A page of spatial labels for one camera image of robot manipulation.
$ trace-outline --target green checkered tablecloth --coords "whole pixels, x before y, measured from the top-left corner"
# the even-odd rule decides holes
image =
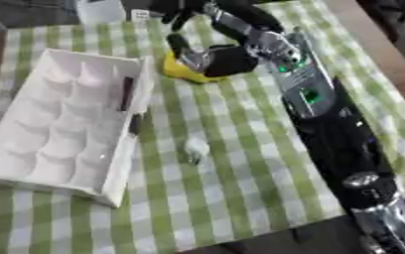
[[[405,192],[405,100],[320,0],[262,5],[287,28],[311,32],[382,142]],[[11,30],[0,71],[0,117],[45,48],[120,57],[167,50],[157,20]],[[208,20],[183,33],[192,46],[225,43]],[[189,136],[208,141],[198,167]],[[0,187],[0,253],[170,253],[242,239],[342,214],[259,67],[215,84],[160,76],[118,209],[89,200]]]

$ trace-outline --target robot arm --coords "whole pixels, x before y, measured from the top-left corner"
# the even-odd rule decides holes
[[[194,52],[178,34],[168,37],[178,61],[219,76],[268,64],[282,102],[319,173],[363,233],[369,253],[405,254],[405,199],[378,141],[337,78],[331,78],[301,29],[285,33],[256,7],[201,3],[213,27],[237,46]],[[192,17],[178,15],[174,29]]]

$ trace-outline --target white egg carton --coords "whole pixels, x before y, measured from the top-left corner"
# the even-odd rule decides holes
[[[154,77],[150,58],[45,50],[0,122],[0,184],[119,206]]]

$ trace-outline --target cable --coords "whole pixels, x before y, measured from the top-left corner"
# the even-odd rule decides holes
[[[68,13],[76,14],[76,11],[70,8],[67,8],[66,6],[62,6],[59,4],[43,4],[43,3],[34,3],[34,2],[20,2],[20,1],[10,1],[10,0],[0,0],[0,2],[4,4],[9,4],[9,5],[14,5],[14,6],[21,6],[21,7],[26,7],[26,8],[46,8],[46,9],[56,9],[56,10],[61,10],[65,11]]]

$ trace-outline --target small white object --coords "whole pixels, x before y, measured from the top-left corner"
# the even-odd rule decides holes
[[[127,19],[127,13],[120,0],[77,0],[76,10],[80,22],[85,25],[120,22]]]
[[[191,137],[186,142],[185,151],[189,156],[189,163],[197,165],[208,155],[210,147],[204,140]]]
[[[133,9],[131,10],[131,21],[145,21],[150,19],[150,11],[148,10],[139,10]]]

